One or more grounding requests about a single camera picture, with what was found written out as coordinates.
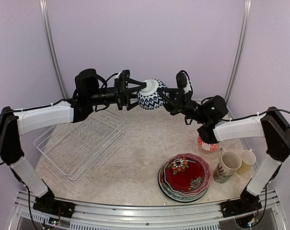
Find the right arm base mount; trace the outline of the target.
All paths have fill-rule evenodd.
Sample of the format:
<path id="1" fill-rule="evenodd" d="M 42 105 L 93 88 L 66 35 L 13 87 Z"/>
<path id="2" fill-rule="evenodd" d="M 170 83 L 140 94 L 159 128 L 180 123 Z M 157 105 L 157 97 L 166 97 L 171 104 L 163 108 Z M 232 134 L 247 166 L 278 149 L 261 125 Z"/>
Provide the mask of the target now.
<path id="1" fill-rule="evenodd" d="M 262 208 L 259 195 L 253 195 L 244 189 L 238 199 L 220 203 L 224 218 L 245 214 Z"/>

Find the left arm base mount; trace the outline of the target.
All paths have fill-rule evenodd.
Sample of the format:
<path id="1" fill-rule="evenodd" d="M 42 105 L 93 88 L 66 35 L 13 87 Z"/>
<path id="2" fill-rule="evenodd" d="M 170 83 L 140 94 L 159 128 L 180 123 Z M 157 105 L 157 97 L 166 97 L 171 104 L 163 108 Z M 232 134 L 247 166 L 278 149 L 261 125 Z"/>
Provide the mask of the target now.
<path id="1" fill-rule="evenodd" d="M 42 197 L 35 198 L 33 209 L 54 216 L 71 219 L 74 213 L 75 204 L 55 199 L 54 193 L 48 190 Z"/>

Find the white red patterned cup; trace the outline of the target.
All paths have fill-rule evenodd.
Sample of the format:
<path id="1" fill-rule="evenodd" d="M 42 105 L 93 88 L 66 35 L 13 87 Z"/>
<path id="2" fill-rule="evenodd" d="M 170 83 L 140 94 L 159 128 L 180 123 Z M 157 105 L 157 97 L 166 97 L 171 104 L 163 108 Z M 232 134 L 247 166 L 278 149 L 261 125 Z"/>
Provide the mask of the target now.
<path id="1" fill-rule="evenodd" d="M 217 151 L 220 147 L 219 143 L 208 144 L 204 142 L 200 136 L 197 138 L 197 146 L 204 152 L 204 153 L 213 153 Z"/>

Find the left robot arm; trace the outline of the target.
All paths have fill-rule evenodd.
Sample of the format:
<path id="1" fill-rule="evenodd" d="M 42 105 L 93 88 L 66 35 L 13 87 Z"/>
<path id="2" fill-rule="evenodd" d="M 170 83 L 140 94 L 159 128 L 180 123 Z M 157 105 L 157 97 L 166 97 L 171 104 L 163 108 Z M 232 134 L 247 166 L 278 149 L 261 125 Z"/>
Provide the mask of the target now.
<path id="1" fill-rule="evenodd" d="M 75 77 L 75 85 L 75 92 L 70 99 L 19 110 L 7 106 L 0 114 L 0 158 L 11 168 L 17 179 L 32 191 L 40 206 L 48 213 L 54 213 L 58 209 L 58 201 L 25 158 L 20 136 L 53 125 L 84 121 L 97 105 L 116 104 L 119 110 L 123 107 L 132 109 L 137 103 L 131 103 L 130 99 L 135 98 L 136 92 L 147 86 L 145 82 L 131 79 L 128 69 L 115 74 L 112 87 L 108 86 L 107 81 L 95 69 L 80 72 Z"/>

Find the floral green mug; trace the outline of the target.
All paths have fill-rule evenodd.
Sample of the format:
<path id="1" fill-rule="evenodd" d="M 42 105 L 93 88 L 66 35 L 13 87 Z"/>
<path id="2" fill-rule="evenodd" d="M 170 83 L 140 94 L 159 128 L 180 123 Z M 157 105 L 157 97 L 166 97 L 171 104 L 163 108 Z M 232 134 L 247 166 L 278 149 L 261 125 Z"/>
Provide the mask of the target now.
<path id="1" fill-rule="evenodd" d="M 241 157 L 234 151 L 221 148 L 219 161 L 213 173 L 213 179 L 220 184 L 225 183 L 241 167 Z"/>

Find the black rimmed plate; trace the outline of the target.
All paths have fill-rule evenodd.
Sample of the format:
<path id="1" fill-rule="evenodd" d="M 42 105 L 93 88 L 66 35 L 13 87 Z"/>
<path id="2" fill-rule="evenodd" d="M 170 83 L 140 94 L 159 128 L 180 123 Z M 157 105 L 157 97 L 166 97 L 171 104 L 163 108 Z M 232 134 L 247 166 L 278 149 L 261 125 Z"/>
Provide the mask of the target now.
<path id="1" fill-rule="evenodd" d="M 160 168 L 159 170 L 159 173 L 158 173 L 158 179 L 161 178 L 162 179 L 162 169 Z M 193 196 L 193 197 L 177 197 L 177 196 L 174 196 L 168 192 L 166 192 L 158 183 L 158 186 L 161 190 L 161 192 L 166 196 L 168 197 L 169 199 L 173 200 L 173 201 L 176 201 L 176 202 L 180 202 L 180 203 L 191 203 L 191 202 L 194 202 L 194 201 L 197 201 L 199 199 L 201 199 L 206 193 L 200 195 L 200 196 Z"/>

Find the yellow ceramic mug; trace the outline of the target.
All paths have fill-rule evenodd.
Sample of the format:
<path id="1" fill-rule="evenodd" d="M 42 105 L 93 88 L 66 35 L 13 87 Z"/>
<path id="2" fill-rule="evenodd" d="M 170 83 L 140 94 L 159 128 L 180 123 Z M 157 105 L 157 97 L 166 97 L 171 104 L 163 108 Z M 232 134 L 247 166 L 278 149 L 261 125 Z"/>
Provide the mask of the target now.
<path id="1" fill-rule="evenodd" d="M 253 153 L 252 149 L 243 150 L 240 153 L 240 158 L 242 160 L 242 164 L 240 168 L 236 171 L 238 174 L 246 173 L 256 162 L 256 156 Z"/>

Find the blue white patterned bowl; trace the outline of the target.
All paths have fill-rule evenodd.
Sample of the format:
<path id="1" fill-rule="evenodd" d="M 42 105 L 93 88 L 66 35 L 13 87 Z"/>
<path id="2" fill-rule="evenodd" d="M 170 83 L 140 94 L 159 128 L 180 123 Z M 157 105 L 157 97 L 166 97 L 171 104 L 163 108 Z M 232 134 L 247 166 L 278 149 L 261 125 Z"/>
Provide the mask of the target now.
<path id="1" fill-rule="evenodd" d="M 137 92 L 137 101 L 144 110 L 154 110 L 164 105 L 164 99 L 158 94 L 157 89 L 166 89 L 167 86 L 159 79 L 145 80 L 146 87 Z"/>

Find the light green flower plate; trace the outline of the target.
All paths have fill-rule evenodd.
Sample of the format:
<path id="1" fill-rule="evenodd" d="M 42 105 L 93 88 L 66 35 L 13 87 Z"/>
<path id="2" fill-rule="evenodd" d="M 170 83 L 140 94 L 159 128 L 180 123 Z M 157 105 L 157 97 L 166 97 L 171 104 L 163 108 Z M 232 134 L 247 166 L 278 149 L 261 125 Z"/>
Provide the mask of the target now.
<path id="1" fill-rule="evenodd" d="M 175 192 L 173 190 L 171 190 L 169 187 L 167 187 L 164 183 L 163 183 L 163 180 L 161 178 L 158 179 L 158 183 L 159 185 L 168 193 L 174 195 L 174 196 L 177 196 L 177 197 L 193 197 L 193 196 L 200 196 L 204 193 L 206 193 L 207 191 L 207 188 L 203 189 L 201 192 L 199 193 L 196 193 L 196 194 L 183 194 L 183 193 L 180 193 L 180 192 Z"/>

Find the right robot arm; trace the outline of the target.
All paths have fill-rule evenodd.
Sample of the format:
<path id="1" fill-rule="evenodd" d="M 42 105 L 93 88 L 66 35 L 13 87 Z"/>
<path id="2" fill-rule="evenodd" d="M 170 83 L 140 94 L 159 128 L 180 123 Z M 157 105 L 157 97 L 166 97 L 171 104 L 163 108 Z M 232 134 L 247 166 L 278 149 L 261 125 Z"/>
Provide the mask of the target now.
<path id="1" fill-rule="evenodd" d="M 255 115 L 224 120 L 228 109 L 219 95 L 198 104 L 191 99 L 191 91 L 158 88 L 157 93 L 171 115 L 184 114 L 186 125 L 192 121 L 201 124 L 197 131 L 208 144 L 236 138 L 265 138 L 267 155 L 236 203 L 240 212 L 248 212 L 255 205 L 255 197 L 274 179 L 282 163 L 290 156 L 290 124 L 282 115 L 284 110 L 270 107 Z"/>

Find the red teal patterned plate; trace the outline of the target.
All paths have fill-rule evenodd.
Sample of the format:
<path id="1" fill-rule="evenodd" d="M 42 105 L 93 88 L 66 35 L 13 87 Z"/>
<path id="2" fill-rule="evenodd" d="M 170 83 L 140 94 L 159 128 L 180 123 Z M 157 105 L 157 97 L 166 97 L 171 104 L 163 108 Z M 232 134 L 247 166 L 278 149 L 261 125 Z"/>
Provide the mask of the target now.
<path id="1" fill-rule="evenodd" d="M 158 185 L 161 189 L 161 191 L 170 199 L 181 202 L 181 203 L 190 203 L 199 200 L 202 198 L 206 193 L 208 188 L 204 189 L 200 194 L 197 195 L 182 195 L 177 192 L 173 192 L 171 189 L 166 187 L 166 183 L 163 181 L 163 174 L 159 172 L 158 176 Z"/>

